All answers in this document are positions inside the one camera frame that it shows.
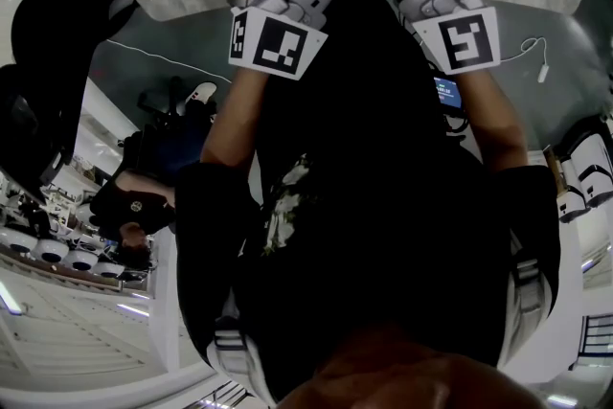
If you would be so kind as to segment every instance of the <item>white sneaker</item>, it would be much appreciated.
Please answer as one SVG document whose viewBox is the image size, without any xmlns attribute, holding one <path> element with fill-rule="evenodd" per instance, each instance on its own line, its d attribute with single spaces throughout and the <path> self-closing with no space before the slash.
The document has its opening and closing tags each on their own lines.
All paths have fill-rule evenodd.
<svg viewBox="0 0 613 409">
<path fill-rule="evenodd" d="M 192 95 L 185 100 L 185 103 L 189 101 L 201 101 L 206 104 L 216 90 L 216 84 L 212 82 L 202 82 L 193 90 Z"/>
</svg>

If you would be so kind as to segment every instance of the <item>screen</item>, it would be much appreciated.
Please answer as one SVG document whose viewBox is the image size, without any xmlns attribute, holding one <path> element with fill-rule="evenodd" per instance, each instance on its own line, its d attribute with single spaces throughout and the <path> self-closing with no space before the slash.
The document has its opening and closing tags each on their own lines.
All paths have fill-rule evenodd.
<svg viewBox="0 0 613 409">
<path fill-rule="evenodd" d="M 458 109 L 462 107 L 462 98 L 460 98 L 460 91 L 458 91 L 456 82 L 439 79 L 438 77 L 434 77 L 434 82 L 437 84 L 441 104 L 457 107 Z"/>
</svg>

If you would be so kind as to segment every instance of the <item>gray floor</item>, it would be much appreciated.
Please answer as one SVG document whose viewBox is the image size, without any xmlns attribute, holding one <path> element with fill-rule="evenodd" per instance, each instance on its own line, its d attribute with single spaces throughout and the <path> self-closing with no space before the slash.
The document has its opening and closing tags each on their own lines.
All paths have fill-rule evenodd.
<svg viewBox="0 0 613 409">
<path fill-rule="evenodd" d="M 527 37 L 545 36 L 548 41 L 551 68 L 545 83 L 536 80 L 543 62 L 542 44 L 524 57 L 493 70 L 527 127 L 531 148 L 555 144 L 579 118 L 608 110 L 613 0 L 583 0 L 574 17 L 505 2 L 492 4 L 498 9 L 503 57 L 519 53 L 519 45 Z M 234 72 L 226 61 L 230 22 L 228 10 L 203 12 L 165 23 L 137 11 L 114 38 L 230 79 Z M 106 42 L 94 55 L 90 75 L 138 126 L 150 121 L 136 107 L 138 95 L 148 91 L 154 101 L 163 104 L 168 81 L 173 76 L 184 80 L 185 97 L 204 80 L 217 83 L 217 102 L 223 100 L 228 90 L 228 83 L 223 80 Z"/>
</svg>

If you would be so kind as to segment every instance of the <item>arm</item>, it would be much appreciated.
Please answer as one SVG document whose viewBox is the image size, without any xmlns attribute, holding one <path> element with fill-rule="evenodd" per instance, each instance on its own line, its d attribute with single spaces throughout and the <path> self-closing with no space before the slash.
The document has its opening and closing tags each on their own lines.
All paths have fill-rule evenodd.
<svg viewBox="0 0 613 409">
<path fill-rule="evenodd" d="M 249 173 L 268 75 L 239 68 L 202 149 L 200 162 Z"/>
<path fill-rule="evenodd" d="M 135 191 L 138 193 L 151 193 L 164 196 L 169 204 L 174 207 L 174 188 L 157 182 L 131 170 L 124 170 L 115 179 L 115 185 L 122 191 Z"/>
<path fill-rule="evenodd" d="M 460 74 L 456 81 L 486 168 L 497 172 L 527 166 L 522 124 L 489 72 Z"/>
</svg>

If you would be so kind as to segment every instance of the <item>person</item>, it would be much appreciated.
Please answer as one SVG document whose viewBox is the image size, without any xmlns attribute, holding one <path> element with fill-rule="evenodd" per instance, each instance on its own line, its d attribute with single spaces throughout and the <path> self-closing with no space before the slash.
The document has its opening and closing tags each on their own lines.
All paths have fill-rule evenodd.
<svg viewBox="0 0 613 409">
<path fill-rule="evenodd" d="M 235 319 L 283 409 L 541 407 L 496 369 L 556 302 L 551 172 L 528 165 L 485 71 L 456 77 L 483 163 L 447 138 L 433 72 L 386 0 L 333 0 L 326 15 L 301 80 L 238 69 L 200 162 L 179 172 L 194 345 L 213 364 Z"/>
<path fill-rule="evenodd" d="M 174 223 L 174 183 L 178 171 L 196 162 L 211 127 L 216 105 L 212 82 L 199 84 L 177 128 L 148 129 L 125 139 L 124 159 L 90 204 L 90 221 L 100 235 L 117 241 L 115 259 L 132 269 L 148 269 L 147 235 Z"/>
</svg>

